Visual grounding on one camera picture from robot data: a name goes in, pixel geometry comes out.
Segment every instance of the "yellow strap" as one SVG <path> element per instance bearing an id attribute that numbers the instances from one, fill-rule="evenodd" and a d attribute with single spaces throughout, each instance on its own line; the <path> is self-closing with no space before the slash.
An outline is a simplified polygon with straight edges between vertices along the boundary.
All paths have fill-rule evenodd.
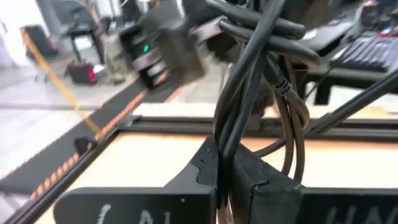
<path id="1" fill-rule="evenodd" d="M 79 104 L 74 99 L 72 94 L 70 94 L 68 88 L 56 76 L 50 64 L 44 59 L 43 55 L 39 52 L 39 50 L 37 50 L 37 47 L 30 39 L 29 34 L 25 30 L 21 29 L 21 36 L 24 39 L 26 46 L 29 48 L 30 52 L 32 52 L 33 56 L 36 58 L 36 61 L 48 73 L 49 77 L 54 82 L 55 86 L 61 91 L 64 97 L 73 106 L 78 115 L 91 128 L 91 130 L 93 130 L 98 135 L 102 135 L 101 129 L 88 117 L 88 115 L 85 112 L 79 110 Z"/>

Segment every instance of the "floor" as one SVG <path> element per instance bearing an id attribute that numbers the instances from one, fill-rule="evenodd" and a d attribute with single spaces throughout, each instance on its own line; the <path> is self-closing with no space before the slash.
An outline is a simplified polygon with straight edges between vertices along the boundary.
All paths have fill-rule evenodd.
<path id="1" fill-rule="evenodd" d="M 94 62 L 96 60 L 93 49 L 85 51 L 83 57 Z M 63 69 L 71 59 L 73 58 L 67 57 L 53 63 L 53 69 L 87 114 L 134 81 L 131 76 L 118 86 L 72 85 L 69 79 L 63 78 Z M 207 75 L 199 82 L 186 86 L 176 101 L 216 103 L 221 83 L 226 81 L 226 76 L 223 78 L 221 75 L 226 70 L 226 65 L 214 63 L 211 57 L 206 57 L 205 62 Z M 36 75 L 43 77 L 43 74 L 43 71 L 35 67 L 0 69 L 0 179 L 81 121 L 51 82 L 34 81 Z M 334 88 L 330 104 L 339 106 L 344 103 L 342 99 L 348 100 L 358 93 L 359 90 Z M 311 104 L 313 99 L 314 95 L 308 99 L 308 103 Z M 396 96 L 384 96 L 373 104 L 383 106 L 390 112 L 398 112 Z M 0 195 L 0 223 L 26 200 L 23 195 Z"/>

